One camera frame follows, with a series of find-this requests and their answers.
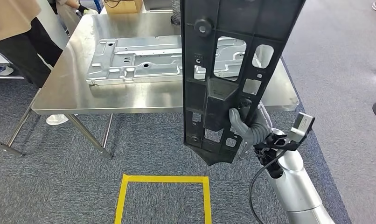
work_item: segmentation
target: gray floor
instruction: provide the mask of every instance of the gray floor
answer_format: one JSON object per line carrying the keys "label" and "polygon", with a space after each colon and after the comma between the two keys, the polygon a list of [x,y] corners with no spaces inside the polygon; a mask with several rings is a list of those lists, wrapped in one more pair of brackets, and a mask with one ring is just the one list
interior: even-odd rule
{"label": "gray floor", "polygon": [[306,1],[283,56],[353,223],[376,224],[373,0]]}
{"label": "gray floor", "polygon": [[[0,81],[0,140],[6,141],[34,93],[23,80]],[[287,130],[295,113],[272,113],[274,125]],[[102,136],[106,116],[79,118],[96,137]],[[24,158],[0,150],[0,223],[113,223],[123,173],[208,175],[213,223],[255,223],[247,191],[260,167],[257,159],[208,167],[183,146],[180,113],[116,115],[108,145],[115,156],[111,161],[71,123],[48,126],[45,119],[30,116],[18,136],[14,147],[27,154]],[[349,224],[314,135],[300,151],[332,217]],[[254,195],[265,223],[286,223],[264,176]],[[202,189],[197,184],[131,183],[124,208],[124,224],[203,223]]]}

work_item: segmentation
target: beige shirt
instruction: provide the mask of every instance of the beige shirt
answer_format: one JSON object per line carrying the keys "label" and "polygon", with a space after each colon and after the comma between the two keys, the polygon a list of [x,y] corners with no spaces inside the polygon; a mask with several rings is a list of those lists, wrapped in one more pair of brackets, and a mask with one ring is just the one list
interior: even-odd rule
{"label": "beige shirt", "polygon": [[36,0],[0,0],[0,40],[29,31],[40,11]]}

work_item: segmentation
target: yellow tape square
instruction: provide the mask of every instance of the yellow tape square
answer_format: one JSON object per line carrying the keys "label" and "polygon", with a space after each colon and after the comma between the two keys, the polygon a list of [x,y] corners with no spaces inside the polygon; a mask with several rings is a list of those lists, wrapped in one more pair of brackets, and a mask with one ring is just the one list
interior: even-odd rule
{"label": "yellow tape square", "polygon": [[114,224],[121,224],[122,222],[127,184],[129,182],[202,183],[204,223],[211,224],[210,183],[208,176],[130,176],[126,174],[122,176]]}

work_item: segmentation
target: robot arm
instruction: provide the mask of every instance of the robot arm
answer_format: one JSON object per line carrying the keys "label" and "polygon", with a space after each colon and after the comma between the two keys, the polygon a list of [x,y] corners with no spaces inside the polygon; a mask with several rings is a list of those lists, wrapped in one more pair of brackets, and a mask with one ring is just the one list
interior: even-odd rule
{"label": "robot arm", "polygon": [[[305,170],[302,157],[296,151],[311,130],[314,118],[300,113],[288,135],[272,128],[269,116],[262,104],[258,105],[251,127],[241,120],[241,114],[235,108],[229,110],[229,118],[232,127],[246,142],[245,150],[254,145],[254,152],[260,163],[264,165],[260,171],[266,171],[267,179],[282,208],[286,211],[289,222],[291,224],[333,224],[332,218],[325,210]],[[261,224],[251,202],[251,191],[256,177],[251,183],[249,200],[252,212]]]}

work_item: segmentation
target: black plastic panel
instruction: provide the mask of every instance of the black plastic panel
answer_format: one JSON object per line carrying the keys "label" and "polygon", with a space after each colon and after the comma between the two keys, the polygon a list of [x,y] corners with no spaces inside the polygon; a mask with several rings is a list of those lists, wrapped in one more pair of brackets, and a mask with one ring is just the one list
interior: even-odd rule
{"label": "black plastic panel", "polygon": [[[181,0],[181,33],[184,85],[184,144],[208,165],[232,163],[242,142],[230,130],[228,111],[241,102],[251,102],[245,123],[250,124],[254,111],[272,77],[290,32],[305,0]],[[217,40],[221,36],[246,42],[239,77],[236,81],[214,75]],[[265,69],[256,68],[252,60],[261,44],[274,52]],[[206,68],[205,81],[194,79],[195,65]],[[246,79],[261,81],[256,95],[243,92]],[[192,113],[202,115],[192,121]],[[204,137],[205,129],[223,129],[221,141]],[[234,147],[226,140],[236,140]]]}

